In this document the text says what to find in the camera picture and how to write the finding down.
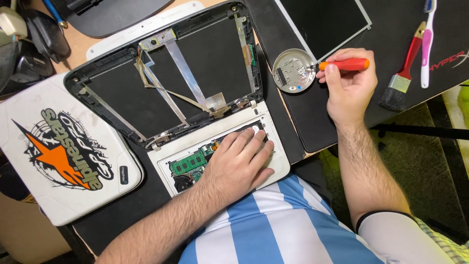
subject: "toothbrush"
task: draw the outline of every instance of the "toothbrush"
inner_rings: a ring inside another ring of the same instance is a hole
[[[428,88],[430,84],[430,51],[433,44],[433,17],[437,10],[437,0],[426,0],[424,12],[428,13],[427,28],[425,29],[424,39],[422,42],[422,72],[421,84],[422,88]]]

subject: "red paint brush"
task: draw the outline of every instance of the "red paint brush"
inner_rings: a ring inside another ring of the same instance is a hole
[[[378,104],[387,110],[394,112],[402,112],[406,110],[404,106],[405,95],[410,82],[412,81],[412,77],[410,76],[410,67],[422,46],[424,32],[425,22],[422,22],[410,43],[406,59],[401,70],[397,74],[393,75],[387,89],[379,99]]]

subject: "brush bristles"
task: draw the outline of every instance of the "brush bristles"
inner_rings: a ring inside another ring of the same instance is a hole
[[[388,87],[384,91],[384,94],[378,101],[378,104],[390,111],[403,112],[405,110],[404,102],[406,99],[406,93]]]

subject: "orange screwdriver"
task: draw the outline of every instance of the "orange screwdriver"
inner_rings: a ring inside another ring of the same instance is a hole
[[[335,64],[339,70],[366,70],[370,66],[370,61],[368,59],[348,59],[341,62],[321,62],[319,64],[319,69],[324,70],[326,65]]]

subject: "man's right hand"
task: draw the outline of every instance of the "man's right hand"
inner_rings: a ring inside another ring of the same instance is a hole
[[[365,110],[378,84],[374,54],[364,48],[340,49],[327,58],[327,62],[364,58],[370,66],[361,71],[339,71],[334,64],[328,64],[325,71],[317,73],[320,83],[329,87],[327,111],[339,131],[364,126]]]

